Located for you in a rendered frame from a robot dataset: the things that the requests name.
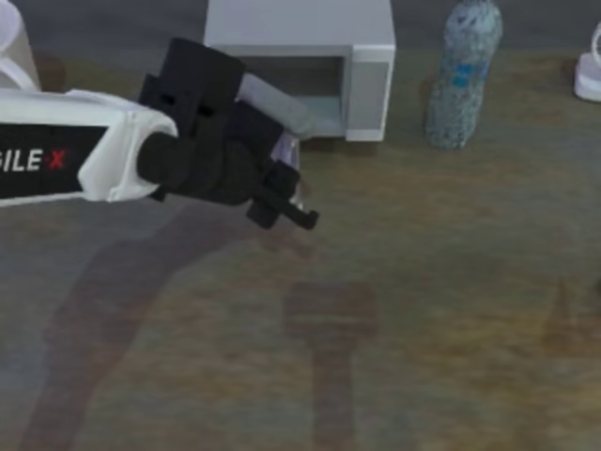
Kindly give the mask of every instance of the plastic bottle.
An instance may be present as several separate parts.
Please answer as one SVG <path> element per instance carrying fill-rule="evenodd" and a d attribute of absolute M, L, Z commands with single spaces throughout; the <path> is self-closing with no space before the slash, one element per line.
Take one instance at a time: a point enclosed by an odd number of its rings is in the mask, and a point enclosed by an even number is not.
<path fill-rule="evenodd" d="M 463 0 L 451 12 L 426 113 L 425 136 L 432 146 L 463 148 L 473 135 L 501 36 L 501 12 L 491 0 Z"/>

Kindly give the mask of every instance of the white box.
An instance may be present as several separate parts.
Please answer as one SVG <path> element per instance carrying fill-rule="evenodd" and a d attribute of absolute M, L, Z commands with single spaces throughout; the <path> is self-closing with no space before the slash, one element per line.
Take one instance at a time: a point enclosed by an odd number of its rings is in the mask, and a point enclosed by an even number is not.
<path fill-rule="evenodd" d="M 204 43 L 307 104 L 322 119 L 319 136 L 384 138 L 390 0 L 209 0 Z"/>

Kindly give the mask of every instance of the brown tabletop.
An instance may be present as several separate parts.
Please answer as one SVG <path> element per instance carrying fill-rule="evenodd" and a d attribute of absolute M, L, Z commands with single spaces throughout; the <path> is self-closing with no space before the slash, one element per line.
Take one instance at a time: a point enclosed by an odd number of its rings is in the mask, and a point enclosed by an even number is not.
<path fill-rule="evenodd" d="M 0 210 L 0 449 L 598 449 L 601 105 L 577 52 L 495 60 L 462 152 L 307 143 L 313 233 L 172 199 Z M 50 89 L 141 77 L 40 58 Z"/>

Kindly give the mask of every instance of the white mug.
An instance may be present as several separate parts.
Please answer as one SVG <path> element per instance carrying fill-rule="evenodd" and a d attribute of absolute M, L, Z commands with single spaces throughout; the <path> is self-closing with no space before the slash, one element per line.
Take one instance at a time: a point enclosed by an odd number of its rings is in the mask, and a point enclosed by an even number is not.
<path fill-rule="evenodd" d="M 0 87 L 39 91 L 23 17 L 8 0 L 0 0 L 0 75 Z"/>

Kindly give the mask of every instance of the table surface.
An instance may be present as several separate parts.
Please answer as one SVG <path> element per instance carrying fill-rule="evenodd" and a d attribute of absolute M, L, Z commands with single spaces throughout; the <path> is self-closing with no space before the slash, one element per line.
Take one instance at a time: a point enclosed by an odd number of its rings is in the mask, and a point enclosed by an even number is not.
<path fill-rule="evenodd" d="M 390 0 L 211 0 L 213 46 L 394 45 Z"/>
<path fill-rule="evenodd" d="M 174 198 L 1 209 L 0 449 L 599 449 L 577 54 L 501 52 L 456 153 L 422 138 L 438 54 L 401 52 L 383 144 L 303 147 L 312 233 Z M 52 61 L 57 89 L 142 80 Z"/>

